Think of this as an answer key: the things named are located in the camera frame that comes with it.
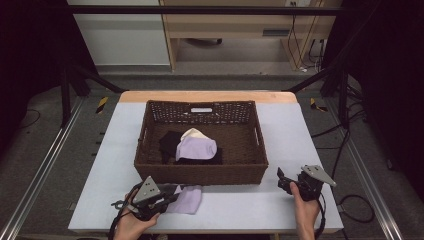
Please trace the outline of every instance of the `white tabletop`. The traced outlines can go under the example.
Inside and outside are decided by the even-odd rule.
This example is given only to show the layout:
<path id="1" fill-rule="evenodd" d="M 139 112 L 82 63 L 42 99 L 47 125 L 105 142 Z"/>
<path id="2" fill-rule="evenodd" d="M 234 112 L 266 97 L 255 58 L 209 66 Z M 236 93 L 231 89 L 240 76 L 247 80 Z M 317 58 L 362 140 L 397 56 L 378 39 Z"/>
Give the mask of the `white tabletop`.
<path id="1" fill-rule="evenodd" d="M 134 168 L 146 104 L 117 104 L 69 229 L 108 231 L 117 210 L 111 206 L 141 181 Z M 256 103 L 269 167 L 260 185 L 204 186 L 195 215 L 165 213 L 150 233 L 293 233 L 293 197 L 277 187 L 277 168 L 297 179 L 301 166 L 321 165 L 298 103 Z M 330 187 L 325 232 L 343 228 Z M 321 217 L 315 224 L 319 226 Z"/>

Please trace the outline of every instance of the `purple fabric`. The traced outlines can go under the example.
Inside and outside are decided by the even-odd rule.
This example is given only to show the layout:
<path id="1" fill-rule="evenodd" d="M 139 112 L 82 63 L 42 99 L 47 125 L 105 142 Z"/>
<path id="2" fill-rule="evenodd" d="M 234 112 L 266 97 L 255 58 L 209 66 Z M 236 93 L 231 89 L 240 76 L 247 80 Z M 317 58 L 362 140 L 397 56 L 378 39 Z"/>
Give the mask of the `purple fabric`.
<path id="1" fill-rule="evenodd" d="M 177 146 L 176 160 L 180 158 L 209 160 L 217 151 L 215 140 L 186 136 Z"/>
<path id="2" fill-rule="evenodd" d="M 175 193 L 180 193 L 180 195 L 177 201 L 168 205 L 167 213 L 195 214 L 197 212 L 202 201 L 201 186 L 187 186 L 182 191 L 180 186 L 178 186 Z"/>

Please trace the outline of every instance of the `wooden table edge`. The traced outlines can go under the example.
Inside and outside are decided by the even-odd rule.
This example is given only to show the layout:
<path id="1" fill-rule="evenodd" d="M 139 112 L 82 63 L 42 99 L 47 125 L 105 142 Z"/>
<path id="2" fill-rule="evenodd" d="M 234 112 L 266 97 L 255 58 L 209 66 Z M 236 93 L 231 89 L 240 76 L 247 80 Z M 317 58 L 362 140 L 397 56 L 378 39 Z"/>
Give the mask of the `wooden table edge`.
<path id="1" fill-rule="evenodd" d="M 292 92 L 276 91 L 126 91 L 119 102 L 148 100 L 180 102 L 255 101 L 262 103 L 297 103 Z"/>

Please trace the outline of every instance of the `person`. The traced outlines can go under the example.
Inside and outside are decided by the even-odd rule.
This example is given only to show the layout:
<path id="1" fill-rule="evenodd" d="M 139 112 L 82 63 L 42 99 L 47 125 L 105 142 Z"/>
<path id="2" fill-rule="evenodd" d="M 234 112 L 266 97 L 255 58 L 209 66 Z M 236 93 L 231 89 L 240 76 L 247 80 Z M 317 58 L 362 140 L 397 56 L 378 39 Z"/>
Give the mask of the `person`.
<path id="1" fill-rule="evenodd" d="M 294 182 L 290 183 L 290 190 L 294 196 L 296 230 L 300 240 L 313 240 L 314 224 L 318 217 L 319 206 L 317 201 L 303 201 L 299 193 L 299 188 Z M 137 240 L 148 228 L 156 225 L 159 213 L 154 215 L 149 221 L 140 221 L 133 214 L 129 214 L 129 209 L 125 208 L 123 216 L 116 227 L 114 240 Z"/>

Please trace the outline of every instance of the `black curtain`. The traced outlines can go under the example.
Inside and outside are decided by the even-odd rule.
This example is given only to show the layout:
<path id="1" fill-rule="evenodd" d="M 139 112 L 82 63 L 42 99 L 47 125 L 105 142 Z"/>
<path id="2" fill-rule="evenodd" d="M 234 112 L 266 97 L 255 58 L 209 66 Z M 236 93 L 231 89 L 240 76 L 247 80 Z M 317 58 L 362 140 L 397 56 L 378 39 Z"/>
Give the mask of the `black curtain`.
<path id="1" fill-rule="evenodd" d="M 97 74 L 73 15 L 46 11 L 49 5 L 67 2 L 0 1 L 0 154 L 25 116 L 29 100 L 59 86 L 64 66 L 76 64 Z M 72 74 L 69 82 L 78 93 L 87 93 L 83 76 Z"/>
<path id="2" fill-rule="evenodd" d="M 357 0 L 343 4 L 367 6 Z M 337 17 L 323 67 L 348 40 L 355 21 Z M 347 68 L 362 87 L 365 109 L 395 167 L 424 201 L 423 33 L 424 1 L 382 0 L 350 51 Z"/>

